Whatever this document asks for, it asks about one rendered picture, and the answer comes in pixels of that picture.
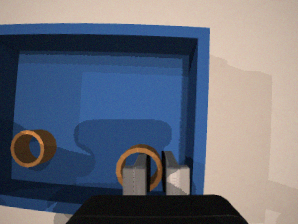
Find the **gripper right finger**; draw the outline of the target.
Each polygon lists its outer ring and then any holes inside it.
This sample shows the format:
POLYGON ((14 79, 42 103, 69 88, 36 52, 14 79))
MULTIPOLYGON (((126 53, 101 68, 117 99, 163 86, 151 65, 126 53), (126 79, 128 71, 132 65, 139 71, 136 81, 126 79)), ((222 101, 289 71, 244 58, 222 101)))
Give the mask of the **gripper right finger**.
POLYGON ((190 168, 178 165, 172 151, 161 151, 162 189, 166 195, 190 195, 190 168))

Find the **bronze bushing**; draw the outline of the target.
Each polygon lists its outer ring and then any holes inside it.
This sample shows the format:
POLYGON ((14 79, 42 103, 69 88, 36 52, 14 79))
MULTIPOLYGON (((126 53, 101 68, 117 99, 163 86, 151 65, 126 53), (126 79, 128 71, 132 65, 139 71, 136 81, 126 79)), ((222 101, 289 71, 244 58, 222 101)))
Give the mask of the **bronze bushing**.
POLYGON ((120 159, 117 162, 117 167, 116 167, 116 175, 117 175, 118 181, 123 186, 122 169, 126 164, 126 157, 136 152, 146 153, 150 155, 157 164, 157 170, 155 171, 154 175, 151 176, 151 180, 150 180, 150 191, 151 191, 158 185, 158 183, 162 178, 162 162, 161 162, 159 153, 153 147, 146 144, 137 144, 137 145, 131 146, 128 150, 126 150, 121 155, 120 159))
POLYGON ((56 153, 56 140, 47 130, 26 130, 21 131, 13 138, 11 142, 11 154, 15 162, 20 166, 33 167, 47 162, 53 158, 56 153), (37 138, 40 143, 40 155, 38 158, 32 155, 29 143, 32 137, 37 138))

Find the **blue rectangular tray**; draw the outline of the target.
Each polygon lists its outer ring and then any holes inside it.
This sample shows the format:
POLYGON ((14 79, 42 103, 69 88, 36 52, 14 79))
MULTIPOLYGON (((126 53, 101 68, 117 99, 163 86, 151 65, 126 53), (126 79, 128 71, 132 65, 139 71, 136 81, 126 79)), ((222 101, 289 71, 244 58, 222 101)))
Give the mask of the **blue rectangular tray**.
POLYGON ((210 28, 112 23, 0 25, 0 205, 71 214, 123 195, 131 146, 172 151, 204 194, 210 28), (50 132, 53 158, 23 167, 11 142, 50 132))

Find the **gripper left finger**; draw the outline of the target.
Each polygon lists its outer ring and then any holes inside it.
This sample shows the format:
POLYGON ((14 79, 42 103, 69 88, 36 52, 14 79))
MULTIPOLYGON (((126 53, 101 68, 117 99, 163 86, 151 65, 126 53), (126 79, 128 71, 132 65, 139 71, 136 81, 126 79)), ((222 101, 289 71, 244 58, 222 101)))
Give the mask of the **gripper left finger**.
POLYGON ((150 192, 150 180, 150 155, 139 153, 134 165, 125 165, 123 168, 123 195, 147 195, 150 192))

